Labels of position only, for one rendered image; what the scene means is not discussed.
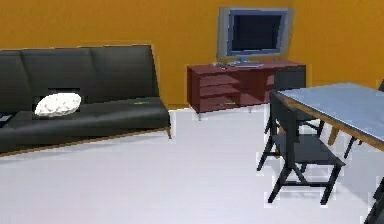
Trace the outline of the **dark red television stand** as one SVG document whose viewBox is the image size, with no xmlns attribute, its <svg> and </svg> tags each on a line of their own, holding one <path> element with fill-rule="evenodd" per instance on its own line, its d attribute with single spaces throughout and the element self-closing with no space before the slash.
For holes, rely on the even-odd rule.
<svg viewBox="0 0 384 224">
<path fill-rule="evenodd" d="M 305 66 L 291 61 L 264 61 L 261 67 L 226 70 L 212 64 L 187 67 L 187 102 L 202 113 L 265 104 L 265 73 L 284 67 Z"/>
</svg>

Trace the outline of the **black sofa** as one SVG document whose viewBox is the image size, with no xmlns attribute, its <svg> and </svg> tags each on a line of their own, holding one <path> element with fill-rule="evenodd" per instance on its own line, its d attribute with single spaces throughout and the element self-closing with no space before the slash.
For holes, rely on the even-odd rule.
<svg viewBox="0 0 384 224">
<path fill-rule="evenodd" d="M 77 93 L 79 109 L 35 115 L 54 93 Z M 0 114 L 14 114 L 0 128 L 0 155 L 171 130 L 149 45 L 0 50 Z"/>
</svg>

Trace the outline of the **grey television set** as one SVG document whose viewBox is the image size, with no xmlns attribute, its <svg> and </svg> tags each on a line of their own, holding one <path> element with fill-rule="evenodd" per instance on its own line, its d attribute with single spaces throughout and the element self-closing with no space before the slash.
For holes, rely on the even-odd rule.
<svg viewBox="0 0 384 224">
<path fill-rule="evenodd" d="M 292 8 L 220 7 L 216 58 L 233 58 L 229 66 L 252 68 L 264 63 L 251 57 L 285 55 L 293 18 Z"/>
</svg>

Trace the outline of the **white pillow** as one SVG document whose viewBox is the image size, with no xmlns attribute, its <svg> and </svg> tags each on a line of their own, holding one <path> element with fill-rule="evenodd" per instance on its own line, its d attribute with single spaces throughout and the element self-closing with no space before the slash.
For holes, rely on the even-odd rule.
<svg viewBox="0 0 384 224">
<path fill-rule="evenodd" d="M 54 93 L 38 102 L 34 114 L 39 117 L 69 115 L 80 107 L 81 101 L 81 96 L 77 93 Z"/>
</svg>

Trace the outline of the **grey top wooden table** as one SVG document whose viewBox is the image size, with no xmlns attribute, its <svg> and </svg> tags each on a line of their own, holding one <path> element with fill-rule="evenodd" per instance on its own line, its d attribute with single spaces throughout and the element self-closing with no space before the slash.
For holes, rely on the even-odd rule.
<svg viewBox="0 0 384 224">
<path fill-rule="evenodd" d="M 384 92 L 353 83 L 279 91 L 291 107 L 384 152 Z"/>
</svg>

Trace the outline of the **dark flat object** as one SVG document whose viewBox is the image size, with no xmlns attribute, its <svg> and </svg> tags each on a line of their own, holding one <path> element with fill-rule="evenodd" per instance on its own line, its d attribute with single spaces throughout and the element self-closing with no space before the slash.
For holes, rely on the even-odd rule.
<svg viewBox="0 0 384 224">
<path fill-rule="evenodd" d="M 0 128 L 6 125 L 13 117 L 14 114 L 0 114 Z"/>
</svg>

